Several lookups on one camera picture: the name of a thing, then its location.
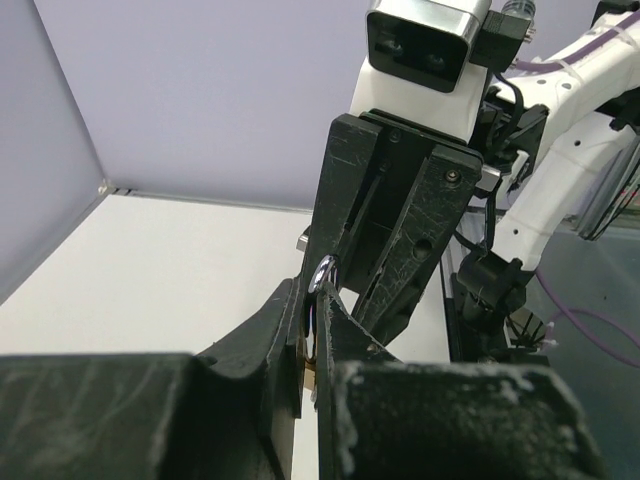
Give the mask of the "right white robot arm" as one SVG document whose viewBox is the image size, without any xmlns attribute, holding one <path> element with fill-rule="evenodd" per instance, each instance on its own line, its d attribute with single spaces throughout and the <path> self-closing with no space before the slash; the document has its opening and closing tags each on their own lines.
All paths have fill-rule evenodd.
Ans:
<svg viewBox="0 0 640 480">
<path fill-rule="evenodd" d="M 292 336 L 319 348 L 319 292 L 387 344 L 408 325 L 473 198 L 483 237 L 457 274 L 465 348 L 485 350 L 525 301 L 556 227 L 638 129 L 639 7 L 506 79 L 531 27 L 487 1 L 376 1 L 350 110 L 330 127 Z"/>
</svg>

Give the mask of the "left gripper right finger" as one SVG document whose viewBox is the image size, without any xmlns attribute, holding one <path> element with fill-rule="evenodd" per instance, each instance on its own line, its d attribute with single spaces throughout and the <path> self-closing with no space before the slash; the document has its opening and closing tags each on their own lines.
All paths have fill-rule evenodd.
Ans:
<svg viewBox="0 0 640 480">
<path fill-rule="evenodd" d="M 397 360 L 329 304 L 317 404 L 323 479 L 604 479 L 584 413 L 550 369 Z"/>
</svg>

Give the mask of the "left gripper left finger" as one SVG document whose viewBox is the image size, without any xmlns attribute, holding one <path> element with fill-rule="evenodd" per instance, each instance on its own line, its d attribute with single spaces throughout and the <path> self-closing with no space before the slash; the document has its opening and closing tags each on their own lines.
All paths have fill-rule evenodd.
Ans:
<svg viewBox="0 0 640 480">
<path fill-rule="evenodd" d="M 5 479 L 287 479 L 298 279 L 203 352 L 5 355 Z"/>
</svg>

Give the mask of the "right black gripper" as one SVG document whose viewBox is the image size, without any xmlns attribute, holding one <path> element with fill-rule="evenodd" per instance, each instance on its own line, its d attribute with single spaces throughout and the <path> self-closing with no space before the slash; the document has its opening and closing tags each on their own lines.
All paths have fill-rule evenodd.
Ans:
<svg viewBox="0 0 640 480">
<path fill-rule="evenodd" d="M 352 316 L 388 345 L 407 328 L 472 198 L 486 202 L 492 239 L 498 198 L 509 179 L 532 172 L 548 115 L 546 107 L 483 107 L 468 143 L 377 111 L 334 119 L 303 280 L 336 256 L 339 285 L 360 295 Z"/>
</svg>

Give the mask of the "brass padlock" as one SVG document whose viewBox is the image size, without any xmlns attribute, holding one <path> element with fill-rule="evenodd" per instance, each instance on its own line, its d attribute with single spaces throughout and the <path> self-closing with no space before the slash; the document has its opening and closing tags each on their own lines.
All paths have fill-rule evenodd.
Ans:
<svg viewBox="0 0 640 480">
<path fill-rule="evenodd" d="M 329 391 L 333 373 L 329 304 L 339 292 L 339 258 L 325 255 L 308 281 L 304 297 L 304 361 L 303 384 L 311 392 L 314 404 L 321 393 Z"/>
</svg>

